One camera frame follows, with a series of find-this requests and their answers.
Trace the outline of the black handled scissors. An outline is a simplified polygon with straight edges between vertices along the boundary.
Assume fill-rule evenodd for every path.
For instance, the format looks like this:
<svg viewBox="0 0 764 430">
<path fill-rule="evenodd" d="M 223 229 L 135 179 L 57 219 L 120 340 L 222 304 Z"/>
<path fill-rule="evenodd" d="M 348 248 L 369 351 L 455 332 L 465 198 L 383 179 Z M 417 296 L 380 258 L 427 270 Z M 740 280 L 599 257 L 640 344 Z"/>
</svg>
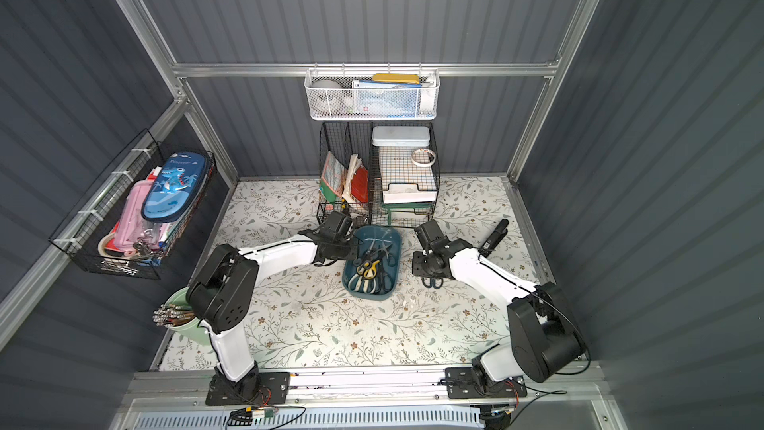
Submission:
<svg viewBox="0 0 764 430">
<path fill-rule="evenodd" d="M 426 289 L 430 290 L 440 290 L 443 288 L 443 284 L 445 283 L 445 279 L 441 277 L 422 277 L 421 283 Z"/>
</svg>

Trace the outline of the yellow handled scissors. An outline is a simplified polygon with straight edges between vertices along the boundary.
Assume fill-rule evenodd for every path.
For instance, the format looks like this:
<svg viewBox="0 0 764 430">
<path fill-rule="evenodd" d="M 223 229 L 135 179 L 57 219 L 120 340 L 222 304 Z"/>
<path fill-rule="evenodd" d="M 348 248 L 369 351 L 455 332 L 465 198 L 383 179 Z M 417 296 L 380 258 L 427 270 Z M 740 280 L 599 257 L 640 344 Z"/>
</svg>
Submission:
<svg viewBox="0 0 764 430">
<path fill-rule="evenodd" d="M 381 290 L 380 252 L 369 251 L 353 262 L 354 274 L 348 281 L 350 291 L 373 295 Z"/>
</svg>

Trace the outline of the teal plastic storage box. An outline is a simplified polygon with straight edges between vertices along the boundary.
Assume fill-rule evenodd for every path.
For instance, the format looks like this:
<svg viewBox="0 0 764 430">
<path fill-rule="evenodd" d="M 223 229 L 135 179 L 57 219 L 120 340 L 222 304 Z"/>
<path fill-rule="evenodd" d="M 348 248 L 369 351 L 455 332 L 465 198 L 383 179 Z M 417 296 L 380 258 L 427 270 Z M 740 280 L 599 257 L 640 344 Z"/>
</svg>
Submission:
<svg viewBox="0 0 764 430">
<path fill-rule="evenodd" d="M 354 233 L 357 256 L 345 263 L 343 288 L 363 300 L 385 301 L 397 286 L 402 239 L 392 227 L 364 226 Z"/>
</svg>

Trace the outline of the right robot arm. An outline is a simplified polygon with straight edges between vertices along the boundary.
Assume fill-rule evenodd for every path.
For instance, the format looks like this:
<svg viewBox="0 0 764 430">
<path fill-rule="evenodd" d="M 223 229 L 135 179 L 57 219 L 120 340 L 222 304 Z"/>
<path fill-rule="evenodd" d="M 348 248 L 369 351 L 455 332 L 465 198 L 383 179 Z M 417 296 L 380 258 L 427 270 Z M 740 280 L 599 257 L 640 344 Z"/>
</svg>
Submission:
<svg viewBox="0 0 764 430">
<path fill-rule="evenodd" d="M 483 385 L 522 375 L 541 383 L 579 356 L 589 356 L 555 284 L 534 284 L 489 260 L 507 232 L 509 221 L 503 219 L 476 247 L 464 239 L 450 239 L 435 220 L 415 228 L 422 249 L 413 253 L 412 274 L 425 287 L 437 289 L 446 281 L 458 281 L 507 312 L 509 341 L 473 359 L 473 374 Z"/>
</svg>

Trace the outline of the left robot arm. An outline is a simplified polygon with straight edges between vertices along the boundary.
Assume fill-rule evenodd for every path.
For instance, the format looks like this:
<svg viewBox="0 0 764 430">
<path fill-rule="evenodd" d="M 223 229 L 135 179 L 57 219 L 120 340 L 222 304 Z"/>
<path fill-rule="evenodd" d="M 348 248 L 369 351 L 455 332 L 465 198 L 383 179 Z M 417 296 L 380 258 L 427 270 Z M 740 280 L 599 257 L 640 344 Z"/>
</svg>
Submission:
<svg viewBox="0 0 764 430">
<path fill-rule="evenodd" d="M 266 278 L 288 269 L 356 258 L 353 219 L 334 210 L 316 229 L 255 248 L 217 246 L 189 284 L 187 303 L 204 328 L 218 358 L 217 370 L 232 384 L 257 375 L 243 320 L 254 290 Z"/>
</svg>

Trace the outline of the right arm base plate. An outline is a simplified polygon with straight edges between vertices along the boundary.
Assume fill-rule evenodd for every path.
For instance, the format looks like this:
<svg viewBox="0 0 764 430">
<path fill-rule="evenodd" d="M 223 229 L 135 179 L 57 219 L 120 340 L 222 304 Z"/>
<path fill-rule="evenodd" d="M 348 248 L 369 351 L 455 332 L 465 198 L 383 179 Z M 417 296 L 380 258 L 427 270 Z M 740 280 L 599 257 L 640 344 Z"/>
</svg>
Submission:
<svg viewBox="0 0 764 430">
<path fill-rule="evenodd" d="M 527 396 L 527 389 L 519 378 L 491 380 L 483 371 L 471 367 L 447 367 L 439 381 L 447 388 L 451 400 L 478 398 L 519 399 Z"/>
</svg>

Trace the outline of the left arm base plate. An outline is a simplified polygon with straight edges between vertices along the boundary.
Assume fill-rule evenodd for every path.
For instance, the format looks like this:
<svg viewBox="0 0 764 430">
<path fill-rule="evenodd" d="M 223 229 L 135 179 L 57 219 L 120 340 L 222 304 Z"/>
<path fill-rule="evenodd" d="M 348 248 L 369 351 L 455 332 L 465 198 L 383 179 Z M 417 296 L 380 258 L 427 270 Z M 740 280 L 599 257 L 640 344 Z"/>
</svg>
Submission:
<svg viewBox="0 0 764 430">
<path fill-rule="evenodd" d="M 290 389 L 289 372 L 250 372 L 240 382 L 228 380 L 219 370 L 213 375 L 205 398 L 207 406 L 281 405 Z"/>
</svg>

